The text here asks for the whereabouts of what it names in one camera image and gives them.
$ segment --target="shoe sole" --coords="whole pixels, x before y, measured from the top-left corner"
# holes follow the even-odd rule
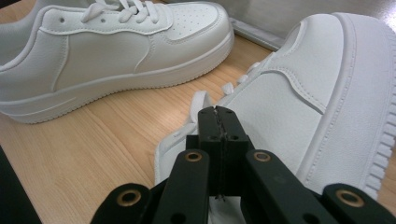
[[[333,178],[376,198],[396,136],[396,35],[370,17],[334,16],[350,48],[296,175],[310,189],[318,191]]]
[[[212,50],[187,63],[141,74],[105,77],[37,97],[0,102],[0,110],[22,123],[56,119],[109,94],[176,86],[196,79],[217,67],[233,47],[233,31]]]

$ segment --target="wood grain surface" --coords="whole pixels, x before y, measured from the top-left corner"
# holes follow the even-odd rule
[[[0,23],[17,21],[35,0],[0,9]],[[123,91],[63,117],[35,125],[0,115],[0,144],[44,223],[89,223],[99,204],[124,183],[154,184],[154,149],[178,129],[196,91],[213,102],[270,50],[239,36],[215,70],[171,88]],[[379,201],[396,214],[396,156]]]

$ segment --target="white sneaker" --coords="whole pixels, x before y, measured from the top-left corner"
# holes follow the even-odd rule
[[[224,86],[218,105],[233,110],[255,148],[274,152],[309,189],[345,183],[376,198],[396,135],[396,35],[377,19],[337,13],[300,22],[285,45]],[[190,121],[156,149],[156,182],[167,178]],[[213,223],[244,223],[236,199],[210,201]]]
[[[218,4],[113,2],[42,8],[19,55],[1,57],[0,111],[27,123],[54,119],[116,91],[187,82],[232,48]]]
[[[36,0],[35,6],[20,21],[0,24],[0,65],[18,56],[26,45],[38,11],[47,6],[88,7],[94,0]]]

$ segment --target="shoelace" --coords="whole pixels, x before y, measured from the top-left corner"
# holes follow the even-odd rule
[[[125,23],[132,16],[136,16],[136,22],[141,23],[147,17],[150,17],[153,23],[157,23],[159,16],[155,6],[152,2],[146,1],[144,4],[139,0],[118,0],[124,8],[119,14],[119,22]],[[95,3],[91,4],[84,12],[81,18],[81,22],[87,22],[99,16],[105,10],[117,10],[120,4],[109,5],[105,0],[96,0]]]
[[[245,82],[248,80],[248,74],[257,66],[259,66],[260,63],[254,63],[249,67],[247,70],[247,73],[242,75],[238,80],[237,83],[240,85],[241,83]],[[233,93],[233,83],[229,82],[222,86],[222,90],[224,93],[224,96],[230,95]],[[206,108],[208,106],[212,106],[212,103],[210,101],[209,93],[207,91],[197,91],[193,96],[191,100],[191,107],[190,107],[190,117],[187,122],[192,122],[192,123],[197,123],[198,122],[198,112]]]

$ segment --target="metal screw hole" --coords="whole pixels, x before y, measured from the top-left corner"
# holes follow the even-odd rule
[[[117,204],[122,207],[132,206],[140,201],[142,195],[136,189],[127,189],[117,197]]]
[[[198,152],[190,152],[186,155],[187,161],[200,161],[201,158],[202,158],[202,155]]]
[[[265,152],[255,152],[254,153],[254,159],[256,161],[270,161],[271,160],[271,156],[268,155]]]
[[[335,192],[337,198],[342,202],[352,207],[362,207],[364,206],[364,200],[358,194],[346,190],[346,189],[339,189]]]

